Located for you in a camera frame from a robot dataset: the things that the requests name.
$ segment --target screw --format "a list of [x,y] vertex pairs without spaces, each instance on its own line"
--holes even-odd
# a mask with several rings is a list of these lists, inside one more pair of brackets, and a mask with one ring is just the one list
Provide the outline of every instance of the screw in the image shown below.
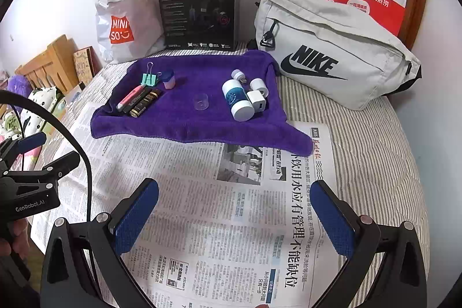
[[64,218],[60,217],[55,221],[55,226],[60,227],[64,224]]
[[372,218],[370,218],[369,216],[361,216],[360,217],[360,220],[362,223],[364,223],[365,225],[371,225],[373,220]]
[[407,230],[409,230],[409,231],[411,231],[411,230],[414,230],[414,225],[413,225],[411,222],[406,221],[406,222],[404,223],[404,228],[407,229]]
[[103,223],[103,222],[106,222],[109,218],[109,215],[108,213],[99,213],[97,216],[96,216],[96,221],[99,222],[99,223]]

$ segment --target blue gripper pad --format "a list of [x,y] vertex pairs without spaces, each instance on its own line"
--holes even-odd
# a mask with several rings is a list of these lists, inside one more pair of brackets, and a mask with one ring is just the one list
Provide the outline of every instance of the blue gripper pad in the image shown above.
[[114,228],[115,241],[113,248],[117,255],[120,256],[122,253],[129,252],[132,249],[158,199],[159,186],[152,179]]
[[18,141],[18,153],[25,154],[32,149],[42,146],[47,141],[47,135],[38,132]]
[[318,182],[311,185],[310,201],[337,253],[349,259],[355,248],[354,230]]

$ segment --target black cable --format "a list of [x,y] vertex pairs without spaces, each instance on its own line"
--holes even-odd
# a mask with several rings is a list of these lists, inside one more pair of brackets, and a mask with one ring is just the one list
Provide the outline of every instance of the black cable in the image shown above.
[[[36,104],[34,101],[28,98],[25,98],[13,92],[8,92],[7,90],[0,90],[0,103],[8,104],[8,105],[11,105],[12,107],[13,106],[22,107],[26,110],[33,112],[35,115],[38,115],[39,117],[45,119],[45,121],[47,121],[54,128],[56,128],[57,131],[59,131],[61,135],[63,135],[64,138],[68,140],[68,142],[74,147],[77,153],[80,154],[80,156],[82,157],[84,161],[86,172],[87,172],[88,193],[87,193],[86,217],[87,217],[87,222],[91,222],[92,220],[92,192],[93,192],[92,190],[92,185],[93,185],[92,166],[90,164],[90,160],[88,159],[88,156],[86,155],[83,148],[80,146],[79,142],[75,139],[74,136],[72,136],[72,134],[63,125],[63,123],[61,123],[52,113],[50,113],[45,108],[41,107],[40,105]],[[97,285],[97,288],[100,291],[98,277],[96,275],[95,262],[93,260],[93,253],[91,250],[89,250],[89,252],[90,252],[90,264],[92,267],[93,277]]]
[[[19,128],[21,129],[21,135],[22,135],[22,138],[24,140],[24,128],[23,128],[23,124],[21,123],[21,118],[19,117],[19,113],[16,110],[15,106],[11,106],[11,107],[12,107],[16,117],[18,118]],[[24,171],[24,154],[23,154],[23,162],[22,162],[22,165],[21,165],[21,171]]]

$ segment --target headset box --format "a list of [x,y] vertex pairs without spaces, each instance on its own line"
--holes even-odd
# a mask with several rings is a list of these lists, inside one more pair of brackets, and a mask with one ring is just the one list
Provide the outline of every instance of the headset box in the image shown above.
[[159,0],[167,49],[234,51],[238,0]]

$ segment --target gray waist bag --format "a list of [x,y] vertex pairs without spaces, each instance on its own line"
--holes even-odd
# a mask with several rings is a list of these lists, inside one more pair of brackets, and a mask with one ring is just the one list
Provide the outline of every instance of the gray waist bag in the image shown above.
[[262,0],[258,48],[280,71],[352,110],[405,90],[421,77],[420,61],[369,15],[328,0]]

